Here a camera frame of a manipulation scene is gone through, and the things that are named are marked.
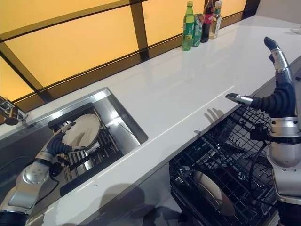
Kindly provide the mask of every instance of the black flexible joint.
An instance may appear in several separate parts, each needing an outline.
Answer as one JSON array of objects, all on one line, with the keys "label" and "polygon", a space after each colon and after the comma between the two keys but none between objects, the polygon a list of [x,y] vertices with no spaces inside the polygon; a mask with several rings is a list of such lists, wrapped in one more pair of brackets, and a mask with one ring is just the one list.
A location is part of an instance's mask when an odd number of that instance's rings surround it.
[{"label": "black flexible joint", "polygon": [[25,226],[29,215],[18,212],[0,212],[0,226]]},{"label": "black flexible joint", "polygon": [[277,202],[280,222],[285,226],[301,225],[301,205]]},{"label": "black flexible joint", "polygon": [[56,134],[48,143],[47,145],[47,152],[51,153],[53,156],[57,154],[68,153],[72,150],[72,147],[69,145],[65,145],[62,142],[62,138],[65,133],[60,132]]},{"label": "black flexible joint", "polygon": [[253,97],[250,107],[265,111],[271,118],[295,116],[296,98],[294,87],[290,83],[277,86],[269,97]]}]

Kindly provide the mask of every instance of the white plate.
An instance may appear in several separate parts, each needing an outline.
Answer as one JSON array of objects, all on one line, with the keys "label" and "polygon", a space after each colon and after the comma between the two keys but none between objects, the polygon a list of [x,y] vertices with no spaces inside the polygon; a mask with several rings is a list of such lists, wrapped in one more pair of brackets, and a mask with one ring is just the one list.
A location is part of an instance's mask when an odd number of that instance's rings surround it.
[{"label": "white plate", "polygon": [[96,115],[85,114],[74,120],[75,125],[66,131],[63,143],[71,146],[89,147],[95,141],[100,128]]},{"label": "white plate", "polygon": [[228,217],[235,215],[232,202],[212,179],[200,171],[194,173],[193,179],[206,198],[221,214]]}]

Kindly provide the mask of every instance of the faucet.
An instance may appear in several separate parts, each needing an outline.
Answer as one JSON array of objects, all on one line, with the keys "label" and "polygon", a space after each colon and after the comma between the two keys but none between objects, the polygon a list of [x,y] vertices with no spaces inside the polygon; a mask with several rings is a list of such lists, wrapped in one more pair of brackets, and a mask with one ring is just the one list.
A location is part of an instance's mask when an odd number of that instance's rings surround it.
[{"label": "faucet", "polygon": [[4,123],[13,126],[18,124],[19,121],[26,119],[27,113],[23,112],[20,108],[14,105],[7,98],[0,96],[0,114],[5,117]]}]

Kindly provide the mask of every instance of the kitchen counter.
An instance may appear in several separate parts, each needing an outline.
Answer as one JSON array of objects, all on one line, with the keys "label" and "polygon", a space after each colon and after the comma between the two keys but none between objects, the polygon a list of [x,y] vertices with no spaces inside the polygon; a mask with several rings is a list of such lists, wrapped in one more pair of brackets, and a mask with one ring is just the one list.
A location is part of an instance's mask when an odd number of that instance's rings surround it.
[{"label": "kitchen counter", "polygon": [[[236,106],[227,93],[250,95],[274,77],[263,39],[274,39],[289,63],[301,55],[299,24],[253,16],[220,30],[189,52],[173,49],[30,112],[28,121],[108,87],[149,139],[51,204],[44,226],[79,224],[129,185],[166,164]],[[21,127],[0,126],[0,138]]]}]

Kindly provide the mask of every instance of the silver robot arm segment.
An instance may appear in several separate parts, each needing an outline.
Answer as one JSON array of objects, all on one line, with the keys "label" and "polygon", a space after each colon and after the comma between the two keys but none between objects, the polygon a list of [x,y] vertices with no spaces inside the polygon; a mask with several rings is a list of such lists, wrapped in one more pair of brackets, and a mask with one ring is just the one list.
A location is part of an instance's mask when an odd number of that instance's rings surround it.
[{"label": "silver robot arm segment", "polygon": [[0,205],[0,226],[24,226],[32,213],[42,185],[49,178],[53,158],[60,153],[80,151],[85,147],[62,143],[65,132],[75,123],[58,130],[36,155],[32,164],[23,169],[13,187]]},{"label": "silver robot arm segment", "polygon": [[269,97],[257,98],[228,94],[226,98],[265,111],[271,117],[271,132],[257,128],[251,139],[271,141],[267,158],[273,167],[273,178],[280,216],[279,225],[301,225],[301,132],[298,122],[295,88],[289,64],[275,41],[266,37],[270,60],[276,72],[276,88]]}]

